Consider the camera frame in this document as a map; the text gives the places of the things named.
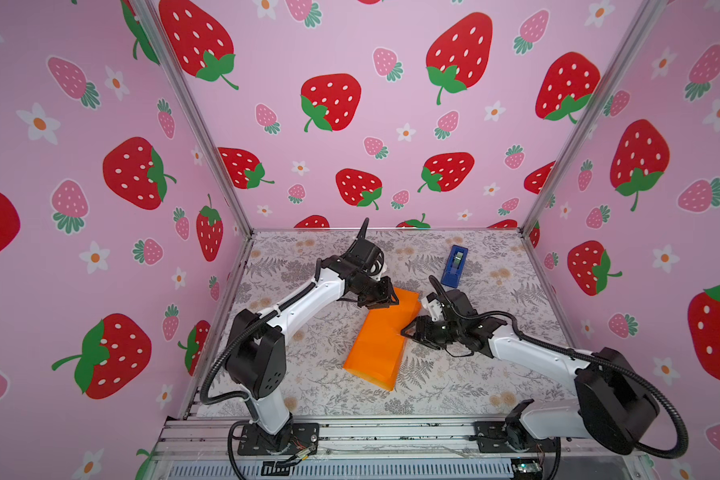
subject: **blue object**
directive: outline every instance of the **blue object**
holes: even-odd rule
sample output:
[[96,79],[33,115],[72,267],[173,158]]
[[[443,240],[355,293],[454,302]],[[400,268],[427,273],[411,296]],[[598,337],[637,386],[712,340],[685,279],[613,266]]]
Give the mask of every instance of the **blue object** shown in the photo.
[[469,250],[460,245],[451,247],[451,255],[448,256],[448,263],[445,264],[445,272],[440,283],[452,288],[458,287],[461,272],[464,271],[464,264],[467,262],[467,252]]

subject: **pink wall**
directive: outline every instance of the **pink wall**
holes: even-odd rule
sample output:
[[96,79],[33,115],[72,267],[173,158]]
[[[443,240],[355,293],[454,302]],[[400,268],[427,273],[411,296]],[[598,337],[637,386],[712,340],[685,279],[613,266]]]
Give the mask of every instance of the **pink wall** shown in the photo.
[[[661,477],[720,478],[720,2],[668,5],[617,91],[628,102],[616,94],[597,121],[540,220],[536,254],[578,344],[622,351],[686,420],[688,454],[657,462]],[[690,101],[693,91],[705,93]],[[638,165],[643,178],[628,181]],[[622,276],[604,276],[603,252]],[[645,442],[673,437],[662,415]]]
[[[537,198],[526,187],[538,191],[531,183],[546,178],[544,166],[573,127],[568,117],[544,117],[560,103],[557,95],[573,94],[573,104],[594,90],[596,71],[606,69],[640,4],[154,3],[257,228],[291,228],[313,215],[344,227],[365,216],[372,226],[396,226],[423,214],[435,227],[522,223]],[[207,50],[210,60],[203,57]],[[450,65],[459,70],[455,78],[439,71]],[[433,67],[431,77],[427,67]],[[347,90],[339,90],[344,85]],[[446,87],[440,105],[439,85]],[[325,130],[329,124],[332,131]],[[515,145],[522,151],[507,154]],[[235,158],[238,166],[231,165]],[[440,172],[449,158],[457,168],[430,179],[442,191],[431,190],[423,168]],[[462,168],[466,174],[458,175]],[[503,206],[505,216],[499,214]]]
[[[0,2],[0,478],[134,478],[191,378],[177,343],[212,321],[210,279],[223,291],[240,251],[165,74],[134,41],[118,1]],[[176,178],[162,202],[152,149]],[[213,261],[196,234],[208,194]]]

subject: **strawberry wallpaper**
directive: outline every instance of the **strawberry wallpaper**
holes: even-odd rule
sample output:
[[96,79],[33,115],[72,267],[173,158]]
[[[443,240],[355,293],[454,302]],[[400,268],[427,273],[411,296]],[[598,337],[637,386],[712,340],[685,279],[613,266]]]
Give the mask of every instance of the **strawberry wallpaper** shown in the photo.
[[640,4],[152,1],[255,228],[516,226]]
[[[540,224],[578,344],[624,353],[688,425],[657,474],[720,478],[720,0],[666,6]],[[643,442],[673,438],[662,414]]]
[[179,415],[242,235],[157,62],[128,2],[0,2],[0,478],[138,480]]

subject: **orange object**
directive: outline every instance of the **orange object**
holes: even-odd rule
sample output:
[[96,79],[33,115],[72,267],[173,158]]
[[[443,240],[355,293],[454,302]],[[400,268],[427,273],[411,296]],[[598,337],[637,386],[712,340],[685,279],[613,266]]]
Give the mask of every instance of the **orange object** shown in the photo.
[[413,321],[422,308],[418,293],[394,289],[399,305],[371,310],[365,317],[344,370],[390,392],[398,379],[405,337],[400,330]]

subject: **black mounting plate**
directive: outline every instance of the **black mounting plate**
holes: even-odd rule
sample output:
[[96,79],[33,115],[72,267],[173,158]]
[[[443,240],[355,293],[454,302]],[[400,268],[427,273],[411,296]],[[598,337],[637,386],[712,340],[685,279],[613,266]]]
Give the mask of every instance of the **black mounting plate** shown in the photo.
[[245,425],[240,435],[242,440],[237,446],[237,455],[244,456],[266,456],[266,455],[294,455],[301,449],[293,442],[294,438],[305,447],[311,444],[317,446],[320,438],[319,423],[294,423],[291,429],[291,441],[288,442],[286,450],[283,452],[270,452],[267,450],[268,442],[262,437],[262,431],[254,425]]
[[[480,453],[514,453],[519,456],[536,455],[533,449],[527,452],[518,452],[507,445],[507,436],[502,430],[504,422],[475,422],[474,434],[478,442]],[[554,442],[549,438],[538,441],[538,446],[546,453],[554,454]]]

